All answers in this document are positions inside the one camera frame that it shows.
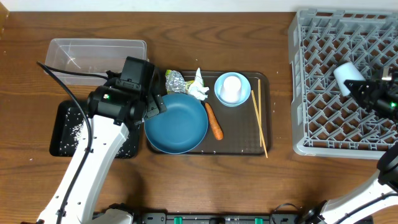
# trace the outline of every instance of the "wooden chopstick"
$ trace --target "wooden chopstick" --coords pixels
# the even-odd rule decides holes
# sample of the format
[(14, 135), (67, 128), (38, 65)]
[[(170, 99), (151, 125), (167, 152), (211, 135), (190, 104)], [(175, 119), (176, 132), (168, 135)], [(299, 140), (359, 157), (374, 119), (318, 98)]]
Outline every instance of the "wooden chopstick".
[(264, 140), (264, 135), (262, 133), (262, 127), (261, 127), (261, 124), (260, 124), (259, 112), (257, 110), (257, 103), (256, 103), (256, 99), (254, 97), (254, 91), (253, 90), (251, 91), (251, 98), (253, 98), (254, 110), (256, 111), (257, 124), (259, 125), (259, 129), (260, 129), (260, 138), (261, 138), (261, 141), (262, 141), (262, 145), (264, 146), (264, 152), (266, 153), (266, 157), (268, 158), (266, 143), (265, 143), (265, 140)]
[(259, 79), (259, 82), (258, 82), (258, 87), (259, 87), (259, 93), (258, 93), (258, 95), (259, 95), (259, 116), (260, 116), (260, 125), (262, 125), (262, 123), (261, 123), (261, 80)]

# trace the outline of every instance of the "wooden surface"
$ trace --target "wooden surface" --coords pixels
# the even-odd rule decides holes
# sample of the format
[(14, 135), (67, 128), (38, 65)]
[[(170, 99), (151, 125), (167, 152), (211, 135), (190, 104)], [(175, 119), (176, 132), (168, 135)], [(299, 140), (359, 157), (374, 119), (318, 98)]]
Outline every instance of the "wooden surface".
[[(362, 184), (376, 161), (304, 157), (292, 149), (287, 28), (293, 17), (12, 12), (0, 41), (0, 222), (35, 221), (70, 162), (49, 153), (57, 106), (68, 96), (35, 65), (59, 37), (142, 39), (159, 67), (258, 71), (271, 84), (269, 159), (155, 155), (142, 135), (135, 159), (113, 162), (96, 210), (125, 202), (169, 212), (269, 213), (281, 203), (311, 206)], [(71, 89), (84, 98), (94, 87)], [(396, 208), (374, 217), (378, 224), (398, 222)]]

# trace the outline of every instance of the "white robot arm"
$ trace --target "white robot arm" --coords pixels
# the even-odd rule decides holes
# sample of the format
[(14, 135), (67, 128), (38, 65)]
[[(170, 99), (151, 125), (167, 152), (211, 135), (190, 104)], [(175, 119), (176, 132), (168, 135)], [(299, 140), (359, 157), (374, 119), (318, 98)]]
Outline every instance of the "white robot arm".
[(388, 185), (379, 183), (380, 171), (377, 171), (363, 185), (353, 190), (351, 193), (340, 198), (327, 201), (321, 210), (321, 216), (327, 224), (352, 224), (363, 218), (393, 205), (398, 205), (398, 197), (387, 197), (362, 210), (348, 216), (355, 209), (377, 200), (384, 195), (395, 195), (396, 192)]
[[(75, 185), (69, 195), (68, 204), (65, 207), (62, 223), (117, 223), (130, 224), (132, 216), (127, 212), (109, 209), (105, 215), (92, 220), (96, 201), (105, 177), (119, 148), (126, 141), (129, 131), (125, 124), (114, 124), (114, 119), (94, 115), (90, 119), (93, 130), (93, 143), (90, 155), (80, 171)], [(63, 176), (60, 186), (54, 197), (40, 214), (40, 220), (45, 223), (56, 223), (58, 209), (67, 188), (80, 164), (87, 146), (88, 133), (86, 124), (82, 129), (81, 139), (69, 167)]]

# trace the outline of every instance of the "plastic container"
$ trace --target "plastic container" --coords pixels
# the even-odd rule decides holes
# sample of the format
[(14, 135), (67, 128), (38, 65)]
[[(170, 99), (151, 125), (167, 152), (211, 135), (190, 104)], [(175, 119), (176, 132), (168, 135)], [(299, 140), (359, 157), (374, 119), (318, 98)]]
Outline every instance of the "plastic container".
[(342, 96), (333, 75), (351, 61), (364, 78), (398, 68), (398, 13), (299, 11), (289, 27), (293, 149), (300, 155), (380, 159), (398, 141), (394, 122)]
[[(45, 64), (70, 72), (121, 72), (127, 56), (147, 60), (147, 44), (143, 40), (117, 39), (53, 39)], [(105, 80), (79, 77), (58, 72), (54, 74), (67, 85), (102, 85)]]

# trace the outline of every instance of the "blue bowl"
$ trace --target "blue bowl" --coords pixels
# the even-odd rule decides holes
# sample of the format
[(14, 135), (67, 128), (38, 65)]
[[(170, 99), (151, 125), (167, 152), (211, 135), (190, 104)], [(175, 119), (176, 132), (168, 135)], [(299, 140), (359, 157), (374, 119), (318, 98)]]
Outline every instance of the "blue bowl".
[[(240, 97), (239, 101), (235, 104), (227, 103), (227, 102), (223, 101), (220, 97), (220, 91), (221, 91), (221, 87), (223, 86), (224, 80), (230, 76), (238, 77), (242, 83), (241, 97)], [(222, 74), (220, 77), (217, 78), (217, 81), (214, 85), (214, 93), (216, 94), (217, 99), (222, 104), (224, 104), (225, 106), (229, 106), (229, 107), (239, 106), (242, 103), (244, 103), (246, 100), (248, 100), (248, 98), (250, 96), (250, 91), (251, 91), (251, 87), (250, 87), (249, 80), (247, 80), (247, 78), (244, 77), (242, 74), (239, 74), (236, 72), (228, 72), (228, 73)]]
[(206, 136), (207, 113), (199, 100), (175, 93), (163, 96), (167, 111), (144, 123), (145, 134), (156, 149), (181, 154), (195, 148)]

